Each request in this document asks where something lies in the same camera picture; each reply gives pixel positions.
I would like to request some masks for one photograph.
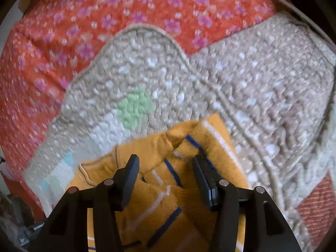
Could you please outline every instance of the bed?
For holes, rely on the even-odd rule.
[[[336,211],[335,61],[271,0],[39,0],[0,58],[0,144],[48,215],[80,162],[219,113],[312,251]]]

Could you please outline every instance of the metal screw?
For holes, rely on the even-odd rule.
[[[72,186],[70,188],[68,188],[68,193],[75,193],[78,190],[78,188],[76,186]]]
[[[219,184],[221,186],[228,186],[229,185],[229,181],[228,180],[225,180],[225,179],[222,179],[219,181]]]
[[[262,186],[258,186],[255,190],[259,193],[264,193],[265,192],[265,189]]]
[[[104,185],[105,186],[112,186],[113,185],[113,180],[112,179],[106,179],[104,181]]]

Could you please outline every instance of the orange striped fabric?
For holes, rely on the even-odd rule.
[[[315,247],[318,246],[336,216],[336,199],[329,174],[322,179],[296,210],[308,228],[311,244]]]

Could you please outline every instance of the towel fold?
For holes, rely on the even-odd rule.
[[[217,213],[203,204],[191,159],[202,152],[224,179],[249,188],[219,115],[188,121],[166,132],[124,145],[95,161],[82,163],[70,186],[91,188],[125,167],[131,154],[140,172],[129,205],[116,212],[125,251],[200,251],[211,241]],[[243,250],[245,217],[239,217],[236,252]],[[88,243],[94,250],[92,210],[88,210]]]

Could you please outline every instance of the light blue patch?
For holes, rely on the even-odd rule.
[[[61,187],[61,184],[56,176],[49,175],[48,182],[51,186],[51,190],[53,193],[58,197],[61,198],[62,195],[64,194],[64,190]]]
[[[63,157],[62,161],[64,161],[64,163],[73,168],[75,162],[72,157],[72,151],[67,152],[67,154]]]
[[[40,187],[43,190],[43,192],[46,192],[49,188],[49,183],[46,180],[42,180],[40,182]]]

